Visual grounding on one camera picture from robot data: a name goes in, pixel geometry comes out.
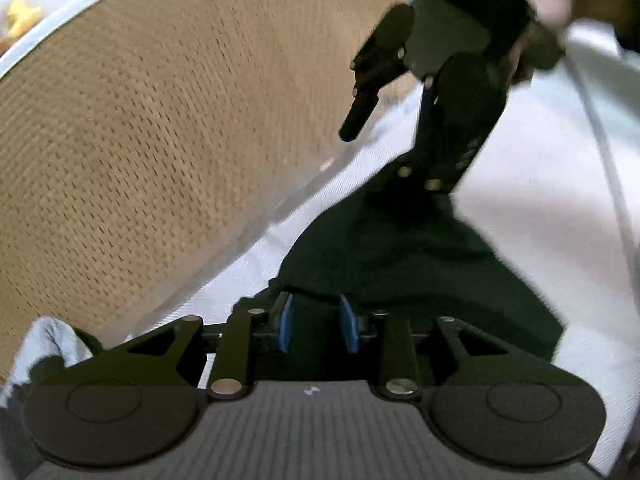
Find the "gray cloth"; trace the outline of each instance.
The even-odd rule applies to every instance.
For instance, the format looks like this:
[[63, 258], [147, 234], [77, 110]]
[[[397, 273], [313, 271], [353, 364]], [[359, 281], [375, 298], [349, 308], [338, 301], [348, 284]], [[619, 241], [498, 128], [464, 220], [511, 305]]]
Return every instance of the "gray cloth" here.
[[26, 478], [42, 462], [24, 430], [22, 404], [32, 384], [92, 357], [83, 340], [94, 344], [90, 336], [52, 317], [36, 320], [24, 337], [0, 392], [0, 480]]

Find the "metal pin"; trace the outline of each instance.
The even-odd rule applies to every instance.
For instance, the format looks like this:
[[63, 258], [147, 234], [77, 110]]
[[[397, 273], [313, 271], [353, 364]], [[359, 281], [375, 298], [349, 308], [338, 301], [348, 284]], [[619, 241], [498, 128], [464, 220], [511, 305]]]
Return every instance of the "metal pin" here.
[[400, 178], [407, 178], [413, 173], [413, 171], [414, 170], [412, 170], [409, 166], [403, 166], [402, 168], [398, 169], [398, 176]]
[[235, 379], [218, 379], [211, 383], [211, 391], [219, 395], [235, 395], [242, 390], [242, 384]]
[[411, 379], [391, 379], [386, 384], [386, 389], [395, 395], [411, 395], [418, 390], [418, 385]]
[[442, 187], [442, 181], [439, 178], [432, 178], [424, 183], [424, 189], [427, 191], [438, 191]]

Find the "yellow object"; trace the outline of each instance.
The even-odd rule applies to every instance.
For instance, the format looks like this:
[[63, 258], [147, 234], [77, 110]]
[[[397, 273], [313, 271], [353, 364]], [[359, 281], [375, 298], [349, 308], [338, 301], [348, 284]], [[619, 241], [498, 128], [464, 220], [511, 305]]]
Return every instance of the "yellow object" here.
[[30, 7], [24, 0], [14, 0], [6, 12], [9, 38], [17, 40], [31, 30], [42, 18], [41, 7]]

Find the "tan woven wall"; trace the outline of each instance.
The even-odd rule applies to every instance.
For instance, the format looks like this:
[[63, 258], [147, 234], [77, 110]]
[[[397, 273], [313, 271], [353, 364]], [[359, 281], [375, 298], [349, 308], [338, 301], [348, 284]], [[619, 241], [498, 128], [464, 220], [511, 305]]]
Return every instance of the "tan woven wall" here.
[[394, 1], [104, 0], [11, 70], [0, 374], [41, 315], [126, 333], [313, 175]]

